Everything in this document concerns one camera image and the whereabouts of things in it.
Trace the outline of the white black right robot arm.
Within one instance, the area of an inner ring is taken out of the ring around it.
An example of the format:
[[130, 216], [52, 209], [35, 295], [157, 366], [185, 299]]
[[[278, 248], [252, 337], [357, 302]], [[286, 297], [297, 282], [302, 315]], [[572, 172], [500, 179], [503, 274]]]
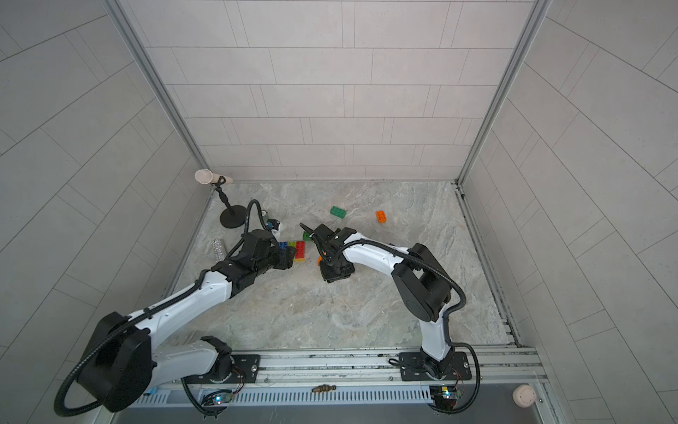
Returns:
[[324, 281], [350, 277], [357, 264], [392, 277], [404, 305], [420, 321], [423, 370], [434, 379], [452, 373], [456, 344], [450, 338], [448, 318], [465, 306], [466, 295], [427, 247], [393, 247], [348, 227], [336, 231], [324, 224], [315, 229], [300, 227], [317, 247]]

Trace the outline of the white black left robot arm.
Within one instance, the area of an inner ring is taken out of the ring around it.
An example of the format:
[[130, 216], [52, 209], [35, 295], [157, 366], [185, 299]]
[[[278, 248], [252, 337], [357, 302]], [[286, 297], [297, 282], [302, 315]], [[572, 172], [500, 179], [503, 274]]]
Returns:
[[289, 270], [295, 247], [280, 244], [265, 230], [245, 234], [241, 249], [203, 270], [195, 282], [166, 300], [128, 316], [104, 316], [81, 359], [56, 393], [54, 411], [73, 417], [103, 406], [119, 412], [159, 384], [197, 378], [222, 383], [245, 381], [218, 337], [205, 336], [185, 346], [161, 350], [161, 344], [208, 309], [226, 302], [269, 270]]

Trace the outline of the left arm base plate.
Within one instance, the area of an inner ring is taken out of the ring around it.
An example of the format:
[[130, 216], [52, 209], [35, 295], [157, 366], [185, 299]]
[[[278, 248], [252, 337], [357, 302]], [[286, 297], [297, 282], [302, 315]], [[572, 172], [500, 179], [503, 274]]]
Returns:
[[255, 383], [259, 372], [261, 356], [257, 354], [235, 354], [228, 360], [221, 360], [204, 375], [187, 376], [190, 384], [249, 384]]

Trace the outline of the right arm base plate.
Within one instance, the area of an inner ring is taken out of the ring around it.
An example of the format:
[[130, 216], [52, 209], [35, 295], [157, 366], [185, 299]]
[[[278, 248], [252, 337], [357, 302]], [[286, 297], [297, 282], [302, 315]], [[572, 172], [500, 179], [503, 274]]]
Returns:
[[472, 379], [471, 362], [466, 353], [450, 351], [441, 360], [435, 360], [423, 351], [399, 353], [388, 364], [396, 367], [404, 382], [469, 381]]

